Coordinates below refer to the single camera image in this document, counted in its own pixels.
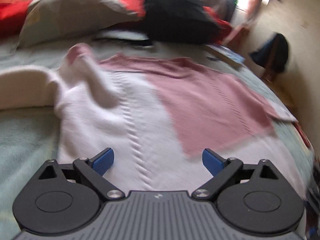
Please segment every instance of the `logo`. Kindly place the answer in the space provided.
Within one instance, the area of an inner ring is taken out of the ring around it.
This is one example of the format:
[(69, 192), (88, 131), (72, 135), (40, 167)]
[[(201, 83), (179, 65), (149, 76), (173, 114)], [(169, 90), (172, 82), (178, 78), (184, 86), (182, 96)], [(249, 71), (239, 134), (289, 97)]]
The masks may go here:
[(159, 199), (159, 198), (162, 198), (163, 195), (161, 195), (160, 193), (158, 193), (158, 194), (154, 195), (154, 197), (157, 198), (157, 199)]

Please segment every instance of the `sweater sleeve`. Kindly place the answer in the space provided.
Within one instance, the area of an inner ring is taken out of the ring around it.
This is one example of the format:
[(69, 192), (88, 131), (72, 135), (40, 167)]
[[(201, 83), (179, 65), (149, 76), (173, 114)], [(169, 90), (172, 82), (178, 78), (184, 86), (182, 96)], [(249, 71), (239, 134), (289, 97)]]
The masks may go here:
[(234, 79), (236, 82), (241, 84), (241, 86), (248, 92), (248, 94), (252, 96), (252, 98), (262, 104), (264, 111), (272, 119), (277, 119), (285, 122), (298, 122), (298, 120), (290, 113), (290, 111), (285, 106), (266, 99), (257, 92), (252, 91), (240, 78), (234, 77)]

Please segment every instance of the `black bag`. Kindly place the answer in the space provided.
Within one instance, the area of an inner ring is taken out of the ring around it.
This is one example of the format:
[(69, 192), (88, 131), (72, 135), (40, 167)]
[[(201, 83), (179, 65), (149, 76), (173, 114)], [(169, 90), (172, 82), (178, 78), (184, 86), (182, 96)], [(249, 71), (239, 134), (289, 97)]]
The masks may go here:
[(143, 29), (152, 40), (205, 44), (219, 31), (200, 0), (145, 0), (145, 10)]

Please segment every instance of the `metal screw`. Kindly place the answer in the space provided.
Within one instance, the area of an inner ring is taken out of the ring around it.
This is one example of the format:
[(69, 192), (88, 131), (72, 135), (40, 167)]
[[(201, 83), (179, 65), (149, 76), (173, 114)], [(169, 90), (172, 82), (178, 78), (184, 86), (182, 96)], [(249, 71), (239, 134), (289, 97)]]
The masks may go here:
[(197, 189), (194, 193), (197, 197), (208, 197), (210, 195), (209, 190), (204, 188)]
[(119, 198), (122, 196), (122, 192), (120, 190), (113, 189), (113, 190), (108, 191), (107, 196), (109, 198)]

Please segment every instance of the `gray ribbed plate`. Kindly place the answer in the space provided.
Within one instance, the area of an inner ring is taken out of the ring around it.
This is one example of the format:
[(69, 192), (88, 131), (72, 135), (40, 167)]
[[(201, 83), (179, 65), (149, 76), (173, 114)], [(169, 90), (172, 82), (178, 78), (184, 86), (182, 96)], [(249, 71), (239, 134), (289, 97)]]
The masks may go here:
[(16, 240), (299, 240), (296, 233), (276, 237), (243, 234), (226, 225), (209, 202), (195, 201), (186, 191), (133, 191), (109, 202), (87, 227), (64, 236), (22, 232)]

